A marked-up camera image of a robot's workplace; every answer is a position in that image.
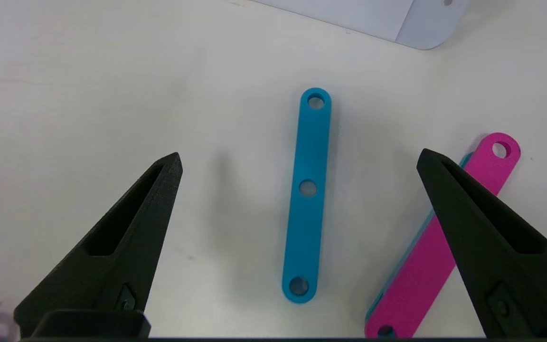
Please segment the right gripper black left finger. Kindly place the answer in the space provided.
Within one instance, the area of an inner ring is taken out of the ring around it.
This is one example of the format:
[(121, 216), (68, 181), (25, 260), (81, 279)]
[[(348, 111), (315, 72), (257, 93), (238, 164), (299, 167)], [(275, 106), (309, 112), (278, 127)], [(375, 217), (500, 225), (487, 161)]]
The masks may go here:
[(14, 310), (21, 338), (147, 338), (144, 311), (183, 174), (154, 162)]

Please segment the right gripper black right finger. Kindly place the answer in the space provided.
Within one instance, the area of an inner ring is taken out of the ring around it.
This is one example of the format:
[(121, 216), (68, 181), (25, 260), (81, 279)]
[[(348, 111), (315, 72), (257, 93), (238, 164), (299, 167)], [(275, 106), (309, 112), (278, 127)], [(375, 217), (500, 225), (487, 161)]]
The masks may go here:
[(447, 156), (417, 172), (486, 337), (547, 339), (547, 238)]

